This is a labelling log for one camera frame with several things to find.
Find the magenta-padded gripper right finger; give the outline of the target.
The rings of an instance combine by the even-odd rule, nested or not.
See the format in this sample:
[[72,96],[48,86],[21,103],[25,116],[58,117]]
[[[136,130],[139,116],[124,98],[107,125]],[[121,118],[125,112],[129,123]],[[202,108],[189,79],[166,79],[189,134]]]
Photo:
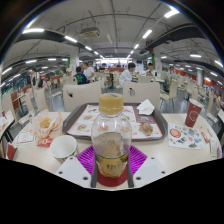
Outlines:
[[140,188],[167,175],[167,171],[155,157],[150,157],[131,146],[127,164],[129,188]]

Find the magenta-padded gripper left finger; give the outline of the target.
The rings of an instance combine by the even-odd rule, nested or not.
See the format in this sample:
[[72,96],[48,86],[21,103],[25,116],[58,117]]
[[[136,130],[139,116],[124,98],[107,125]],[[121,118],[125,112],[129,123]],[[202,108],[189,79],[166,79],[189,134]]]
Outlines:
[[56,175],[84,188],[95,188],[97,168],[93,146],[89,146],[77,157],[70,156],[56,171]]

